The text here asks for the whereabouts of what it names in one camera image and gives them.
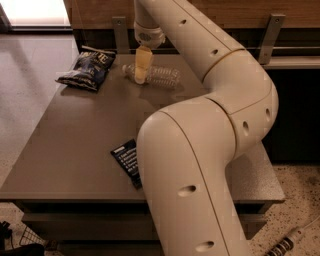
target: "wire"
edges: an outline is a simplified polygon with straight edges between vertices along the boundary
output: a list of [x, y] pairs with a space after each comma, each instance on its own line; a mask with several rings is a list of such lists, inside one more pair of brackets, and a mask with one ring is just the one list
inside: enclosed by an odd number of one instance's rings
[[317, 218], [315, 218], [313, 221], [311, 221], [308, 225], [306, 225], [304, 228], [310, 227], [313, 223], [315, 223], [320, 218], [320, 215], [318, 215]]

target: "spring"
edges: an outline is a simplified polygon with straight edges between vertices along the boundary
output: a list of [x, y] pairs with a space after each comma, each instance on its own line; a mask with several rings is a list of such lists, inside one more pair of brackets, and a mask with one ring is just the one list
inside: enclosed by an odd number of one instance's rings
[[269, 251], [266, 256], [284, 256], [286, 252], [292, 250], [292, 248], [292, 241], [288, 238], [284, 238], [273, 249], [271, 249], [271, 251]]

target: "cable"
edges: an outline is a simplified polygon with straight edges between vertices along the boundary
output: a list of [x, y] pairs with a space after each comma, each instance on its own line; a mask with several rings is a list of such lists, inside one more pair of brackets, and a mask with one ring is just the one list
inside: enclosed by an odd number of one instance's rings
[[320, 215], [307, 224], [304, 227], [297, 227], [291, 230], [286, 237], [279, 242], [276, 246], [274, 246], [265, 256], [284, 256], [286, 252], [291, 251], [294, 247], [294, 244], [301, 240], [304, 236], [305, 230], [309, 228], [312, 224], [314, 224]]
[[318, 217], [317, 218], [315, 218], [313, 221], [311, 221], [308, 225], [306, 225], [305, 227], [304, 227], [304, 229], [307, 229], [307, 228], [309, 228], [312, 224], [314, 224], [318, 219], [320, 218], [320, 215], [318, 215]]

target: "table surface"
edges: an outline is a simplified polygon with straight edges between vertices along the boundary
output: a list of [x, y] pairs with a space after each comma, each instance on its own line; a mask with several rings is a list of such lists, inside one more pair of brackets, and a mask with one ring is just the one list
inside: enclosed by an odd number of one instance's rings
[[[145, 201], [110, 151], [136, 139], [156, 110], [207, 91], [179, 55], [154, 61], [181, 71], [174, 91], [131, 83], [121, 67], [133, 61], [134, 55], [117, 55], [98, 93], [61, 85], [1, 187], [1, 200]], [[230, 163], [226, 176], [234, 200], [285, 198], [261, 143]]]

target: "screw hole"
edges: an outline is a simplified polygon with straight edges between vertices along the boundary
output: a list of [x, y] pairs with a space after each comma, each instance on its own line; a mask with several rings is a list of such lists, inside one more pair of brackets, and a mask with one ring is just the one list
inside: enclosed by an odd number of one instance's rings
[[179, 26], [182, 26], [182, 25], [184, 25], [184, 24], [186, 24], [186, 23], [187, 23], [187, 20], [182, 20], [182, 21], [180, 21]]
[[271, 113], [270, 113], [270, 110], [267, 108], [266, 109], [266, 118], [267, 118], [267, 121], [270, 122], [271, 120]]
[[219, 52], [219, 50], [218, 50], [218, 49], [213, 50], [213, 51], [211, 52], [211, 56], [216, 55], [218, 52]]
[[204, 243], [197, 245], [196, 251], [197, 252], [206, 252], [206, 251], [209, 251], [213, 246], [214, 246], [213, 241], [207, 241], [207, 242], [204, 242]]
[[196, 190], [197, 190], [197, 187], [194, 185], [186, 186], [179, 190], [178, 195], [181, 197], [190, 196], [191, 194], [196, 192]]
[[247, 122], [243, 122], [243, 132], [244, 132], [244, 135], [245, 136], [248, 136], [249, 135], [249, 125]]

